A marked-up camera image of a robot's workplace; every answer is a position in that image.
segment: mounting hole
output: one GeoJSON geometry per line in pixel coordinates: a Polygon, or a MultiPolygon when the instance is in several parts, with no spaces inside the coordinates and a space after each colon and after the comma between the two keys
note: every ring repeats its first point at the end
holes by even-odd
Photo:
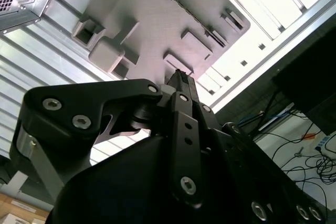
{"type": "Polygon", "coordinates": [[[243,61],[240,62],[240,64],[244,67],[244,66],[247,65],[247,61],[246,61],[246,60],[243,60],[243,61]]]}
{"type": "Polygon", "coordinates": [[[318,220],[322,220],[322,217],[320,216],[320,214],[312,207],[309,207],[309,210],[311,212],[311,214],[318,220]]]}
{"type": "Polygon", "coordinates": [[[192,127],[191,127],[191,125],[190,125],[190,124],[188,124],[188,123],[185,123],[184,125],[185,125],[185,127],[186,127],[187,129],[189,129],[189,130],[191,130],[191,129],[192,129],[192,127]]]}
{"type": "Polygon", "coordinates": [[[185,141],[185,143],[188,144],[188,145],[192,145],[192,144],[193,144],[193,141],[191,141],[190,138],[187,138],[187,137],[186,137],[186,138],[184,139],[184,141],[185,141]]]}
{"type": "Polygon", "coordinates": [[[251,204],[251,207],[252,207],[252,211],[253,213],[261,220],[261,221],[266,221],[267,220],[267,215],[266,215],[266,212],[265,210],[263,209],[263,207],[253,201],[252,204],[251,204]]]}
{"type": "Polygon", "coordinates": [[[309,220],[309,215],[307,214],[307,212],[301,206],[297,205],[296,209],[297,209],[298,213],[303,217],[303,219],[309,220]]]}

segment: bolt head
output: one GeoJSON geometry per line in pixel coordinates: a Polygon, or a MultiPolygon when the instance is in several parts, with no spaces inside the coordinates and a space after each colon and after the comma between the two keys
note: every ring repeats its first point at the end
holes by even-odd
{"type": "Polygon", "coordinates": [[[91,125],[91,120],[85,115],[75,115],[72,124],[79,129],[86,130],[91,125]]]}
{"type": "Polygon", "coordinates": [[[180,94],[180,98],[185,102],[188,101],[188,98],[183,94],[180,94]]]}
{"type": "Polygon", "coordinates": [[[150,91],[152,91],[153,93],[156,93],[157,90],[158,90],[156,87],[154,87],[154,86],[152,86],[152,85],[148,85],[148,89],[149,89],[150,91]]]}
{"type": "Polygon", "coordinates": [[[238,129],[237,126],[232,125],[232,129],[233,129],[233,131],[236,132],[237,134],[240,134],[240,131],[239,131],[239,129],[238,129]]]}
{"type": "Polygon", "coordinates": [[[54,110],[59,110],[60,108],[62,108],[61,102],[54,98],[47,98],[42,102],[42,104],[46,110],[54,111],[54,110]]]}
{"type": "Polygon", "coordinates": [[[196,193],[196,185],[191,178],[181,178],[181,187],[189,195],[194,195],[196,193]]]}
{"type": "Polygon", "coordinates": [[[211,112],[211,109],[207,105],[203,105],[203,108],[206,112],[211,112]]]}

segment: metal frame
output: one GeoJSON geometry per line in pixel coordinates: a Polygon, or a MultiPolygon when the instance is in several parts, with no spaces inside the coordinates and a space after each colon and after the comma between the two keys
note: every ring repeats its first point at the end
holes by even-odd
{"type": "Polygon", "coordinates": [[[177,70],[167,86],[160,89],[142,79],[26,93],[10,156],[29,176],[36,171],[57,198],[48,223],[93,222],[97,209],[98,223],[116,216],[125,223],[129,215],[120,214],[121,208],[133,212],[132,218],[178,211],[183,221],[225,216],[231,223],[238,218],[228,212],[237,206],[243,223],[325,223],[318,208],[239,127],[221,128],[213,111],[199,102],[193,78],[177,70]],[[92,93],[95,99],[86,100],[92,93]],[[88,165],[94,142],[139,129],[151,129],[151,136],[88,165]],[[226,186],[214,186],[221,183],[226,186]],[[135,210],[142,206],[145,210],[135,210]]]}
{"type": "Polygon", "coordinates": [[[267,57],[245,74],[230,89],[217,91],[213,95],[211,108],[215,113],[218,112],[335,13],[336,0],[319,0],[295,23],[287,28],[274,41],[271,48],[265,49],[269,52],[267,57]]]}
{"type": "Polygon", "coordinates": [[[0,36],[40,21],[49,0],[13,0],[10,10],[0,15],[0,36]]]}

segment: black cable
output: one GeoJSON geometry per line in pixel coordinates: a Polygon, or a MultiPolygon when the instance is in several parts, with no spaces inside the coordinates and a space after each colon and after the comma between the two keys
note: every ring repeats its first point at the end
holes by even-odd
{"type": "Polygon", "coordinates": [[[294,158],[297,158],[296,156],[292,157],[289,161],[287,161],[284,165],[282,165],[280,167],[280,169],[282,170],[282,168],[284,168],[289,162],[291,162],[294,158]]]}
{"type": "Polygon", "coordinates": [[[301,118],[301,119],[303,119],[303,120],[309,120],[308,117],[306,117],[306,116],[302,116],[302,115],[296,115],[295,113],[293,113],[293,112],[291,112],[291,111],[288,111],[287,113],[290,114],[290,115],[296,116],[297,118],[301,118]]]}
{"type": "Polygon", "coordinates": [[[254,139],[254,138],[256,137],[256,135],[258,134],[259,128],[262,126],[262,124],[263,124],[265,118],[267,117],[267,114],[268,114],[268,112],[269,112],[269,109],[271,108],[271,105],[272,105],[274,99],[276,98],[276,96],[277,96],[277,94],[278,94],[279,92],[280,92],[280,91],[277,90],[277,91],[275,91],[275,92],[273,93],[271,99],[269,100],[269,102],[268,102],[268,104],[267,104],[267,106],[266,106],[266,108],[265,108],[265,110],[264,110],[264,113],[263,113],[262,117],[260,118],[260,121],[258,122],[257,126],[250,132],[249,135],[251,136],[252,139],[254,139]]]}
{"type": "MultiPolygon", "coordinates": [[[[309,128],[307,129],[306,133],[299,139],[294,139],[294,140],[288,140],[287,143],[284,143],[282,145],[280,145],[276,150],[275,152],[273,153],[273,156],[272,156],[272,160],[274,159],[275,155],[277,154],[277,152],[282,148],[284,147],[286,144],[289,144],[289,143],[293,143],[293,144],[298,144],[300,143],[303,139],[306,138],[306,135],[307,133],[309,132],[309,130],[312,128],[312,126],[314,125],[314,123],[311,123],[311,125],[309,126],[309,128]]],[[[314,134],[314,135],[310,135],[309,137],[312,137],[312,136],[316,136],[317,134],[319,134],[321,131],[319,131],[318,133],[314,134]]]]}
{"type": "Polygon", "coordinates": [[[329,141],[332,139],[332,138],[334,138],[336,136],[336,133],[335,134],[333,134],[333,136],[331,137],[331,138],[329,138],[327,141],[326,141],[326,143],[324,144],[324,148],[328,151],[328,152],[331,152],[331,153],[334,153],[334,154],[336,154],[336,152],[335,151],[332,151],[332,150],[330,150],[328,147],[327,147],[327,144],[329,143],[329,141]]]}
{"type": "Polygon", "coordinates": [[[290,172],[296,172],[296,171],[298,171],[295,168],[301,168],[300,170],[303,171],[303,174],[304,174],[304,179],[302,181],[303,182],[303,184],[302,184],[302,191],[303,191],[303,187],[305,186],[304,184],[306,182],[306,176],[307,176],[306,170],[308,170],[310,168],[304,168],[303,166],[296,166],[296,167],[293,167],[291,170],[288,170],[287,173],[286,173],[286,175],[288,175],[290,172]]]}
{"type": "Polygon", "coordinates": [[[295,166],[293,167],[292,169],[289,169],[289,170],[282,170],[283,172],[286,172],[286,175],[290,172],[297,172],[299,170],[312,170],[312,169],[315,169],[315,167],[313,168],[304,168],[302,166],[295,166]]]}
{"type": "Polygon", "coordinates": [[[283,136],[280,136],[280,135],[277,135],[277,134],[274,134],[274,133],[270,133],[270,132],[260,132],[259,134],[277,136],[277,137],[282,138],[283,140],[286,140],[287,142],[290,142],[290,143],[293,141],[293,140],[289,140],[289,139],[287,139],[283,136]]]}
{"type": "Polygon", "coordinates": [[[250,123],[253,123],[253,122],[257,121],[260,117],[262,117],[262,115],[263,115],[263,112],[261,112],[260,114],[255,115],[255,116],[252,116],[248,120],[242,121],[242,122],[238,123],[238,126],[239,127],[244,127],[244,126],[246,126],[246,125],[248,125],[250,123]]]}

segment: slot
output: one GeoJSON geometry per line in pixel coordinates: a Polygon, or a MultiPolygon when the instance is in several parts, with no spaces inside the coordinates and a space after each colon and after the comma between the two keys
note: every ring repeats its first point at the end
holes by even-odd
{"type": "Polygon", "coordinates": [[[221,47],[225,47],[224,41],[227,43],[227,40],[223,38],[217,31],[213,30],[211,33],[205,31],[205,36],[212,39],[214,42],[218,43],[221,47]]]}
{"type": "Polygon", "coordinates": [[[226,12],[221,15],[236,32],[240,32],[244,28],[244,22],[230,9],[226,9],[226,12]]]}

